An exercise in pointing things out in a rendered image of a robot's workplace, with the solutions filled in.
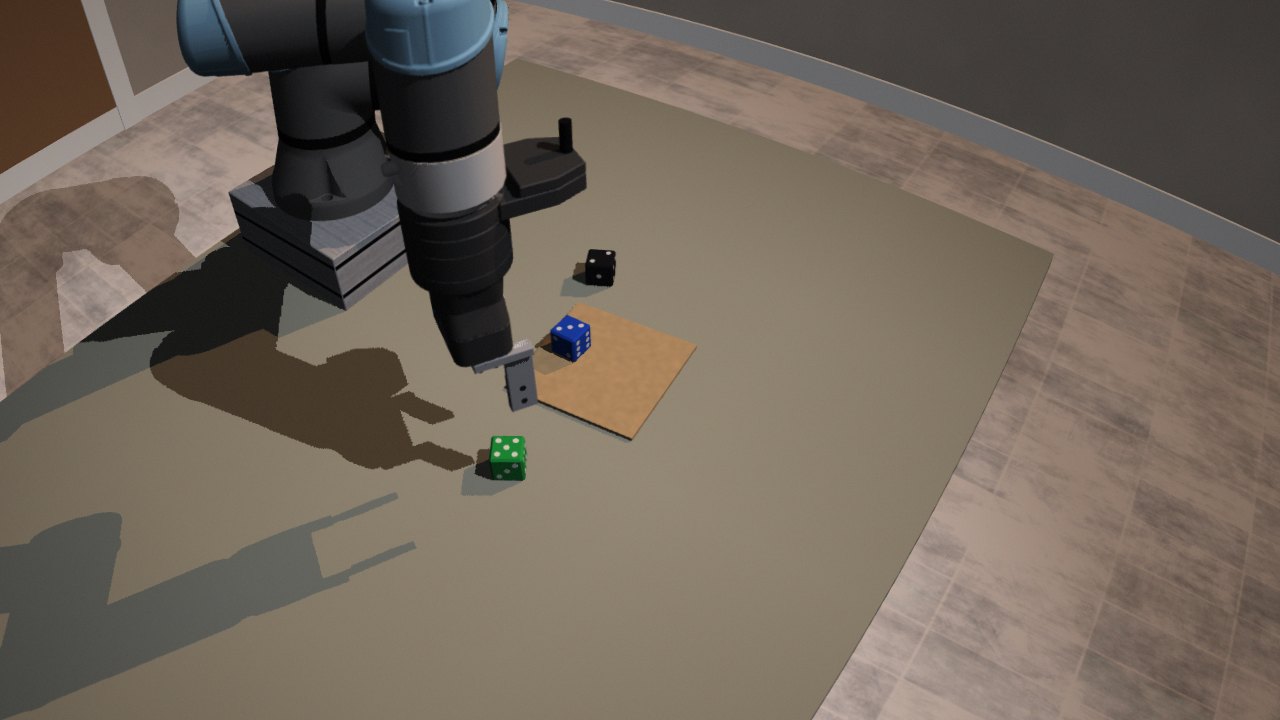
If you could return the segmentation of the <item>tan flat mat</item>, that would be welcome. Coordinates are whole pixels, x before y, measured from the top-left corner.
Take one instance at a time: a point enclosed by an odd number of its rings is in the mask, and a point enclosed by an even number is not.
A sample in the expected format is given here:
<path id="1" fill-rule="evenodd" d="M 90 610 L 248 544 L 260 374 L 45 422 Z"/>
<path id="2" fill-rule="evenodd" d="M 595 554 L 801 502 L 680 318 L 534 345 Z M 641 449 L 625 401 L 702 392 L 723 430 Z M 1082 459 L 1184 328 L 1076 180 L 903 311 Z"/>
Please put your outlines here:
<path id="1" fill-rule="evenodd" d="M 538 402 L 632 441 L 698 345 L 580 302 L 567 315 L 590 325 L 591 346 L 573 363 L 547 337 Z"/>

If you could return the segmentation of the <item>black die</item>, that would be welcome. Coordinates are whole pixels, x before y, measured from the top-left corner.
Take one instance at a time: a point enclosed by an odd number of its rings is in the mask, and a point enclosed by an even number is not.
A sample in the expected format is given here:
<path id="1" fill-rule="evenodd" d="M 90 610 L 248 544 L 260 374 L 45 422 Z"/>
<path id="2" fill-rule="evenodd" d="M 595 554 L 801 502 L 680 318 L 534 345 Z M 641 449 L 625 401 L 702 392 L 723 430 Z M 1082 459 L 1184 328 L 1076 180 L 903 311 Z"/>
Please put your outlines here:
<path id="1" fill-rule="evenodd" d="M 588 251 L 585 264 L 586 284 L 613 286 L 616 273 L 616 252 L 613 250 Z"/>

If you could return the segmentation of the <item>green die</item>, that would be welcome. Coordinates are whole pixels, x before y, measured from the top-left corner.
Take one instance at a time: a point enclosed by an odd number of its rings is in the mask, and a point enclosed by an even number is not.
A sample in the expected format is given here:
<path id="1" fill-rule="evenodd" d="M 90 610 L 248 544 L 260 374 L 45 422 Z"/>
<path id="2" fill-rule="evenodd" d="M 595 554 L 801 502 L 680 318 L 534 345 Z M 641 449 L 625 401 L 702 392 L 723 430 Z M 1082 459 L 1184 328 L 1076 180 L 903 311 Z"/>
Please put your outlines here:
<path id="1" fill-rule="evenodd" d="M 524 480 L 527 464 L 524 436 L 493 436 L 489 464 L 494 480 Z"/>

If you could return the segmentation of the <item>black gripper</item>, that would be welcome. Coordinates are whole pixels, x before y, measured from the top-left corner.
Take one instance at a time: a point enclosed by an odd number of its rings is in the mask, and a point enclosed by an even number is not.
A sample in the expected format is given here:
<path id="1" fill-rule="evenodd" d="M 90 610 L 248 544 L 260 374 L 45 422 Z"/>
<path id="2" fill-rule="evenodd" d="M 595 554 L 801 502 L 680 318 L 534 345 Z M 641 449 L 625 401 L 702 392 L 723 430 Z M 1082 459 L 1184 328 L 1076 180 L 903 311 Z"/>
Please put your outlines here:
<path id="1" fill-rule="evenodd" d="M 503 293 L 513 263 L 509 218 L 588 190 L 572 120 L 558 126 L 559 137 L 504 146 L 500 128 L 497 142 L 465 160 L 424 164 L 388 150 L 392 161 L 381 164 L 381 174 L 393 177 L 410 274 L 429 292 L 454 364 L 475 374 L 504 365 L 512 413 L 538 404 L 538 389 L 534 347 L 530 340 L 513 343 Z"/>

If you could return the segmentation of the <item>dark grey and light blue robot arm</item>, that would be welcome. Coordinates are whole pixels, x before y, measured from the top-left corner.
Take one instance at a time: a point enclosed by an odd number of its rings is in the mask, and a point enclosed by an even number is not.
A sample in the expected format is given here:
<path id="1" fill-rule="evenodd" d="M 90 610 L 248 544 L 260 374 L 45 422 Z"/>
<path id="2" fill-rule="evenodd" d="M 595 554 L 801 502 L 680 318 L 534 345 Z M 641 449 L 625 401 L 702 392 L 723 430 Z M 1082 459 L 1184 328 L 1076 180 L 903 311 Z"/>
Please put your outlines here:
<path id="1" fill-rule="evenodd" d="M 273 193 L 291 217 L 330 222 L 380 202 L 394 184 L 381 176 L 388 150 L 451 161 L 499 135 L 503 0 L 178 0 L 175 22 L 195 74 L 268 72 Z"/>

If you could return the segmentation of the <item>blue die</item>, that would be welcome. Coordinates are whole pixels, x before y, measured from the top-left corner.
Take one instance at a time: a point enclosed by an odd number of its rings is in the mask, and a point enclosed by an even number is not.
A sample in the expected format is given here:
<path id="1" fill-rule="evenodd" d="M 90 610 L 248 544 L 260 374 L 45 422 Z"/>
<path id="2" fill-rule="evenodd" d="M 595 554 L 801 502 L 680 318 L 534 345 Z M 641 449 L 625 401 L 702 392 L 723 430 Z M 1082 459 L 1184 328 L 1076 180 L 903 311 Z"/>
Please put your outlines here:
<path id="1" fill-rule="evenodd" d="M 573 316 L 564 316 L 550 329 L 552 351 L 576 361 L 590 346 L 590 325 Z"/>

